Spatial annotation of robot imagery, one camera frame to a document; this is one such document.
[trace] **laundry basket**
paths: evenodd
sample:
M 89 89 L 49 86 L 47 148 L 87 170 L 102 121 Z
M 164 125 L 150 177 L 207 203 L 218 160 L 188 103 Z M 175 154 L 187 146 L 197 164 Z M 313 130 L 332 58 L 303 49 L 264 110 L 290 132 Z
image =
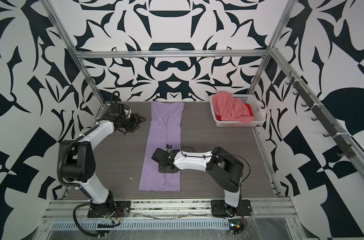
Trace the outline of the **laundry basket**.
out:
M 215 125 L 217 127 L 254 127 L 263 124 L 266 121 L 265 113 L 261 106 L 258 104 L 254 95 L 250 94 L 232 94 L 234 98 L 240 98 L 246 104 L 251 106 L 252 113 L 254 114 L 255 121 L 252 122 L 239 122 L 239 121 L 218 121 L 216 119 L 213 107 L 213 96 L 210 96 L 211 114 L 213 115 Z

